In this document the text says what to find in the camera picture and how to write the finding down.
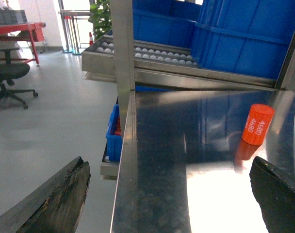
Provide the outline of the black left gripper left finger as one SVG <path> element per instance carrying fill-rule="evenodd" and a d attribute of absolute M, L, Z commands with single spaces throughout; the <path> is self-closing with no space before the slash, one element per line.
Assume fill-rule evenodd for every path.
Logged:
<path fill-rule="evenodd" d="M 0 233 L 74 233 L 90 182 L 90 165 L 77 157 L 0 216 Z"/>

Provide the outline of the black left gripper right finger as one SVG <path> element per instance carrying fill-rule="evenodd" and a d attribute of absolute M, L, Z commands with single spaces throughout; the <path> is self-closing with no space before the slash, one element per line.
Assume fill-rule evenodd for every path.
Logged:
<path fill-rule="evenodd" d="M 295 178 L 258 156 L 249 176 L 267 230 L 295 233 Z"/>

